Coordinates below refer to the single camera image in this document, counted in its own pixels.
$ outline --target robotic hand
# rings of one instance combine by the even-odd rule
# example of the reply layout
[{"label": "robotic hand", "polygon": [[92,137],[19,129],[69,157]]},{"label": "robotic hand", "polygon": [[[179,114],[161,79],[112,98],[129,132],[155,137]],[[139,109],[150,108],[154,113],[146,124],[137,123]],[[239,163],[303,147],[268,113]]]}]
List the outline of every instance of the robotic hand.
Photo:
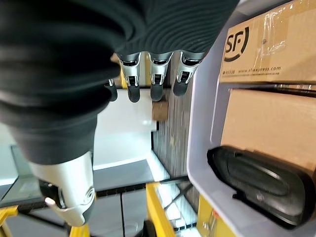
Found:
[{"label": "robotic hand", "polygon": [[97,114],[119,75],[139,100],[139,55],[150,54],[152,98],[174,51],[174,93],[197,66],[238,0],[10,0],[0,2],[0,121],[39,180],[45,202],[69,225],[92,211]]}]

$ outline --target black rubber fingertip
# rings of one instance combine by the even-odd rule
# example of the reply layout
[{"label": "black rubber fingertip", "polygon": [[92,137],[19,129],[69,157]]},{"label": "black rubber fingertip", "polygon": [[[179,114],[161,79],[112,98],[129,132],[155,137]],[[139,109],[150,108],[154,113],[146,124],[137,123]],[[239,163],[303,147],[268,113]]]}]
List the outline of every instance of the black rubber fingertip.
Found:
[{"label": "black rubber fingertip", "polygon": [[118,98],[118,90],[117,90],[117,87],[116,87],[115,84],[114,84],[114,85],[111,86],[109,89],[110,89],[111,94],[112,94],[110,101],[111,101],[111,102],[114,102],[114,101],[116,101],[117,98]]},{"label": "black rubber fingertip", "polygon": [[136,103],[140,99],[140,91],[139,87],[135,87],[133,85],[127,88],[128,90],[128,98],[131,102]]},{"label": "black rubber fingertip", "polygon": [[163,95],[163,86],[162,85],[152,85],[150,87],[150,97],[153,101],[161,100]]},{"label": "black rubber fingertip", "polygon": [[184,82],[179,83],[177,80],[173,85],[173,94],[176,96],[182,96],[187,92],[188,84]]}]

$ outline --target sf express logo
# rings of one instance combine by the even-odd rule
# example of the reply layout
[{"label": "sf express logo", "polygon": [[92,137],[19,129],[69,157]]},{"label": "sf express logo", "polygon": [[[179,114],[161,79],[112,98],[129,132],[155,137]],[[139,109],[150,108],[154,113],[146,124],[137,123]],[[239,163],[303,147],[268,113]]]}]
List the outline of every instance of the sf express logo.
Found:
[{"label": "sf express logo", "polygon": [[239,31],[235,35],[230,35],[227,38],[225,50],[225,62],[232,62],[238,59],[245,51],[249,38],[249,27],[244,31]]}]

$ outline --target black ribbed cover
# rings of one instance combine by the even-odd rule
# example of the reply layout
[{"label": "black ribbed cover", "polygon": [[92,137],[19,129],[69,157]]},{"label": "black ribbed cover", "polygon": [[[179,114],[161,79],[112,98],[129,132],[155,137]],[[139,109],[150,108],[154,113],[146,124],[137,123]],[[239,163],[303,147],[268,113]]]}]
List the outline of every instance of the black ribbed cover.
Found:
[{"label": "black ribbed cover", "polygon": [[111,97],[103,84],[119,75],[113,52],[208,51],[237,3],[2,0],[0,121],[29,160],[83,155]]}]

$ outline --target plastic bin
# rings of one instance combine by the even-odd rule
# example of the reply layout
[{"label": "plastic bin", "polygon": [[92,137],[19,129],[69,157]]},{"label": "plastic bin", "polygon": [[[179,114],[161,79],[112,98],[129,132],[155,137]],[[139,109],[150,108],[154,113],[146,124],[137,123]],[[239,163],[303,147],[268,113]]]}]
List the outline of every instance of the plastic bin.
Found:
[{"label": "plastic bin", "polygon": [[239,237],[314,237],[316,220],[293,231],[285,230],[238,200],[233,189],[220,182],[209,165],[208,149],[219,146],[230,88],[253,85],[219,84],[222,54],[229,26],[276,7],[280,1],[244,1],[220,33],[193,80],[187,170],[191,182]]}]

